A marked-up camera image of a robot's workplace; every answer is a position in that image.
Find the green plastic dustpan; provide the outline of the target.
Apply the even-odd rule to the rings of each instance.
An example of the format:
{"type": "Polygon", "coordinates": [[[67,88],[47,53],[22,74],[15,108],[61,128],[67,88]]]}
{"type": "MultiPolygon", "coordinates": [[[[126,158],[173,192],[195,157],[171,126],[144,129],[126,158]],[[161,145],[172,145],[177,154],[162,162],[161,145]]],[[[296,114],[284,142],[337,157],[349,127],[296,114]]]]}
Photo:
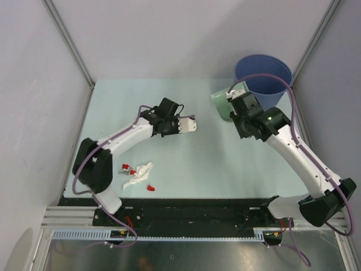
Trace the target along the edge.
{"type": "MultiPolygon", "coordinates": [[[[233,111],[232,105],[230,102],[228,102],[226,95],[229,88],[225,88],[223,90],[220,90],[216,93],[213,93],[210,95],[217,112],[221,119],[223,121],[226,121],[228,123],[232,122],[232,119],[230,118],[230,112],[233,111]]],[[[238,83],[233,89],[233,92],[235,91],[241,91],[242,93],[249,91],[248,86],[245,81],[242,81],[241,83],[238,83]]]]}

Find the blue plastic waste bin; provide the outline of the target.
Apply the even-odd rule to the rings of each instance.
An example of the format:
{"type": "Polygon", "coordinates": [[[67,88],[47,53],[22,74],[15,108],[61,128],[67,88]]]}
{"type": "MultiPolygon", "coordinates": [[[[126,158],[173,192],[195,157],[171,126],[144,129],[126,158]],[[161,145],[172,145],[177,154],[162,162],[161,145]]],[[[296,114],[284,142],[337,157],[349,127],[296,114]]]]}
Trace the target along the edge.
{"type": "MultiPolygon", "coordinates": [[[[276,76],[288,85],[293,81],[293,73],[280,59],[265,55],[253,54],[240,59],[234,68],[235,81],[254,74],[269,74],[276,76]]],[[[253,77],[246,80],[250,92],[256,97],[264,110],[277,106],[283,94],[287,91],[285,85],[271,77],[253,77]]]]}

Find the white paper scrap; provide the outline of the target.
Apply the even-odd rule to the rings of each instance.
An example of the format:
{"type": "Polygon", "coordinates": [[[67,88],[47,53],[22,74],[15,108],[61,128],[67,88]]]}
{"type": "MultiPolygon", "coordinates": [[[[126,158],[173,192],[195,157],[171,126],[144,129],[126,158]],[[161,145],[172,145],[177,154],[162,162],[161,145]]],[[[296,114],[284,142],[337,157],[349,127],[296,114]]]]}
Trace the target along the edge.
{"type": "Polygon", "coordinates": [[[125,190],[130,185],[134,185],[140,183],[144,180],[147,180],[149,177],[149,173],[153,168],[153,162],[149,162],[146,165],[137,166],[135,173],[132,174],[132,177],[128,180],[127,183],[123,184],[123,190],[125,190]]]}

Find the red grey paper scrap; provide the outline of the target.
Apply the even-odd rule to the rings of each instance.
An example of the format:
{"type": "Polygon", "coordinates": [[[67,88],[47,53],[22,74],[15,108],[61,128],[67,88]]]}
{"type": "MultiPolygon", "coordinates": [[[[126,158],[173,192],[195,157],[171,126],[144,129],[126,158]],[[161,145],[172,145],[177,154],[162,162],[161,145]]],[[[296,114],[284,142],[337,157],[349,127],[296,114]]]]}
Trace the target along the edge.
{"type": "Polygon", "coordinates": [[[132,168],[129,164],[122,164],[121,169],[119,170],[119,174],[125,174],[125,175],[135,175],[136,170],[132,168]]]}

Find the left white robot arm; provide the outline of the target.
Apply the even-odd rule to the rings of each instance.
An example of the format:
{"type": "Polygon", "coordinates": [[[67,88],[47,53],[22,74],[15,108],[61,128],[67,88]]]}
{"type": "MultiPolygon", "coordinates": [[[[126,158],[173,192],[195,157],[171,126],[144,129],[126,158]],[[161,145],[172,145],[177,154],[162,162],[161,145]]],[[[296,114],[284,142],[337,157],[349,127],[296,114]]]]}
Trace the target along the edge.
{"type": "Polygon", "coordinates": [[[72,173],[72,190],[76,195],[91,194],[105,209],[105,219],[114,226],[124,221],[122,201],[111,187],[113,161],[137,143],[155,135],[179,133],[179,115],[182,104],[163,98],[158,106],[141,105],[133,123],[99,140],[85,138],[78,149],[72,173]]]}

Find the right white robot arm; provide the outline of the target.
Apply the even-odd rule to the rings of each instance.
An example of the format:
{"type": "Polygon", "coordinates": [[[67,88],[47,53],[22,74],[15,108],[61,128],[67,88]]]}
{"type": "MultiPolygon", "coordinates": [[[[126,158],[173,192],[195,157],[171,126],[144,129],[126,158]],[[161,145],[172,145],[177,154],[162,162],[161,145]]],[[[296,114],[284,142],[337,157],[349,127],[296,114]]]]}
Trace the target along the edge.
{"type": "Polygon", "coordinates": [[[260,212],[261,222],[274,226],[284,217],[303,217],[316,227],[323,226],[340,211],[356,189],[351,178],[342,179],[317,158],[282,110],[263,110],[251,92],[236,90],[226,95],[232,119],[240,138],[254,137],[267,143],[291,166],[308,193],[272,197],[260,212]]]}

